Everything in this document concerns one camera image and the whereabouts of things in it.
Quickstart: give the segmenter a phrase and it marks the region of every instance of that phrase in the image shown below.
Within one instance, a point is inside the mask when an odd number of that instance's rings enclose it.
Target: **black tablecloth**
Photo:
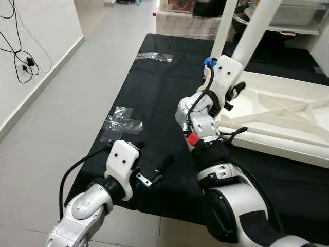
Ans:
[[[212,41],[148,34],[140,52],[172,54],[171,63],[141,59],[134,62],[110,115],[116,106],[133,108],[131,119],[141,120],[144,130],[138,135],[124,134],[122,139],[146,143],[139,161],[141,173],[150,177],[156,165],[168,154],[175,161],[165,179],[154,189],[139,186],[129,209],[203,224],[202,192],[196,170],[174,115],[180,99],[195,93],[201,85],[203,60],[210,55]],[[225,54],[235,45],[227,43]],[[272,50],[259,47],[246,70],[326,84],[328,78],[314,72],[316,63],[305,50]],[[90,153],[104,143],[99,132]],[[309,241],[328,244],[329,172],[327,169],[233,147],[232,157],[243,163],[263,183],[276,205],[287,233]],[[86,190],[95,177],[103,177],[108,154],[103,152],[82,166],[68,200]]]

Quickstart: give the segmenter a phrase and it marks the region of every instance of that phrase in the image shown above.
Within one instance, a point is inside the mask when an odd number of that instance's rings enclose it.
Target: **blue connector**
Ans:
[[[210,63],[212,63],[212,66],[215,66],[217,64],[217,61],[212,60],[210,57],[207,57],[204,60],[204,65],[208,66],[210,65]]]

